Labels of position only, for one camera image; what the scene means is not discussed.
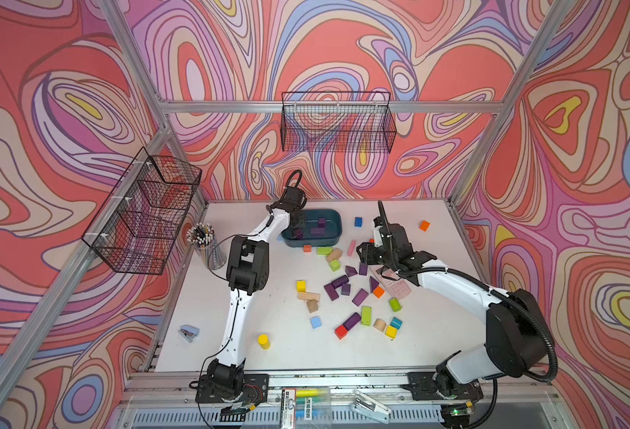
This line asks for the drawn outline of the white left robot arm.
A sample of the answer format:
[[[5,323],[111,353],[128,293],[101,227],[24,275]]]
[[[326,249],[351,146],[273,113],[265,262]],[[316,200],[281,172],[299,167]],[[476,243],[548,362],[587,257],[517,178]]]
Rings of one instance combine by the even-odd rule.
[[[231,390],[243,385],[246,358],[243,331],[254,296],[268,283],[269,241],[295,225],[306,204],[305,191],[297,185],[288,185],[279,200],[267,206],[267,216],[254,230],[232,237],[225,273],[232,298],[224,338],[219,352],[202,365],[214,384]]]

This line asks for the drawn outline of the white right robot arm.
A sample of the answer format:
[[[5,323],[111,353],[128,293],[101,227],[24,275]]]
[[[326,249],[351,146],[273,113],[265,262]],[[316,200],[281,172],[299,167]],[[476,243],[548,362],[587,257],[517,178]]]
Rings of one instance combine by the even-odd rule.
[[[376,222],[372,242],[357,246],[362,263],[382,266],[396,277],[447,298],[486,328],[485,342],[450,355],[436,367],[444,391],[477,379],[526,376],[550,383],[559,371],[552,336],[535,297],[526,290],[496,288],[437,256],[415,250],[398,223]]]

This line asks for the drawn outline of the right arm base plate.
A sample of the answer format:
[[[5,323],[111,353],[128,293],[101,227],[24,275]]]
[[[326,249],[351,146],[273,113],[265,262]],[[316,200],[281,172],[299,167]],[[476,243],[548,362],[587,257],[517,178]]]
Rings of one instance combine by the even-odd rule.
[[[484,398],[477,381],[459,384],[448,373],[411,372],[402,389],[409,391],[413,400],[480,401]]]

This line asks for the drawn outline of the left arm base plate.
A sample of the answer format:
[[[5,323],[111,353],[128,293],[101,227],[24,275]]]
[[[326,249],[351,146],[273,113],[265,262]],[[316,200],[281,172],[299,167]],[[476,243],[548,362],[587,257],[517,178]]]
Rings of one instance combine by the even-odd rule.
[[[269,375],[263,373],[242,375],[226,384],[201,375],[198,380],[189,383],[189,388],[195,391],[195,401],[199,404],[259,405],[268,398],[268,387]]]

